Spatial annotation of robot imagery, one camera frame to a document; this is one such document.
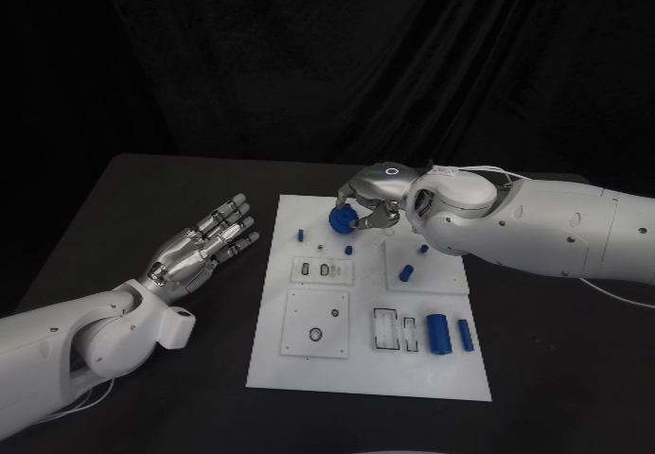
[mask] robotic arm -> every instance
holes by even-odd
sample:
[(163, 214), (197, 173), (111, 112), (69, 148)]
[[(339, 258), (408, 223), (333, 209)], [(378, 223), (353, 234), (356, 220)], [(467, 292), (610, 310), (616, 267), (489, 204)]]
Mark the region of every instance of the robotic arm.
[[(156, 344), (183, 348), (194, 318), (171, 306), (219, 263), (258, 239), (238, 194), (157, 250), (147, 271), (114, 291), (0, 320), (0, 440), (69, 405), (99, 383), (132, 372)], [(70, 367), (70, 346), (83, 366)]]
[(544, 276), (655, 284), (655, 200), (578, 183), (523, 177), (495, 186), (476, 173), (497, 167), (443, 167), (420, 176), (383, 163), (342, 186), (372, 213), (356, 229), (386, 228), (405, 211), (414, 231), (448, 255)]

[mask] white robotic arm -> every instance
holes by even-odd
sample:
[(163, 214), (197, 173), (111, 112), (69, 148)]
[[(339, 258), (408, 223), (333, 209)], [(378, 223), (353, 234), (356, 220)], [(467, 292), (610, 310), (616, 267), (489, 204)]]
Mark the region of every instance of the white robotic arm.
[[(170, 304), (258, 239), (238, 194), (157, 250), (145, 274), (114, 291), (0, 319), (0, 440), (132, 372), (156, 344), (187, 344), (194, 318)], [(70, 347), (83, 365), (70, 367)]]
[(649, 198), (525, 178), (495, 186), (456, 167), (434, 166), (418, 176), (395, 163), (358, 173), (340, 188), (337, 208), (347, 197), (372, 209), (352, 227), (388, 227), (404, 210), (415, 232), (441, 253), (471, 253), (499, 266), (545, 276), (655, 284)]

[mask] black table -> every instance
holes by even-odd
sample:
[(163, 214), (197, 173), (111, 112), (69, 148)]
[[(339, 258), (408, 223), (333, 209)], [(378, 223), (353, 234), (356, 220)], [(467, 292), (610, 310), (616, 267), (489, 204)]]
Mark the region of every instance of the black table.
[[(278, 194), (334, 196), (358, 166), (114, 159), (18, 311), (114, 288), (238, 192), (262, 234), (180, 303), (184, 349), (157, 347), (93, 408), (0, 442), (29, 453), (652, 452), (655, 310), (577, 280), (466, 257), (492, 403), (245, 388)], [(583, 182), (574, 175), (538, 178)], [(652, 288), (603, 283), (655, 301)]]

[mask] black backdrop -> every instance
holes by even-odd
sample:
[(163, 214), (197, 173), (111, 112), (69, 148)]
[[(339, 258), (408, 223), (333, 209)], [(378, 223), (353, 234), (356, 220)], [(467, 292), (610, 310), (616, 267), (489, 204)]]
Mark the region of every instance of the black backdrop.
[(655, 4), (7, 0), (17, 303), (122, 152), (575, 172), (655, 196)]

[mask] circular hole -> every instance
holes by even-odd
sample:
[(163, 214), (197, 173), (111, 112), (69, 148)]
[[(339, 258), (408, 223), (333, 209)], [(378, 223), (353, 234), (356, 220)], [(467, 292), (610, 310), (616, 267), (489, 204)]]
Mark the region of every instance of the circular hole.
[(320, 329), (311, 328), (310, 329), (310, 339), (314, 342), (319, 342), (321, 337), (323, 337), (323, 333), (321, 333)]

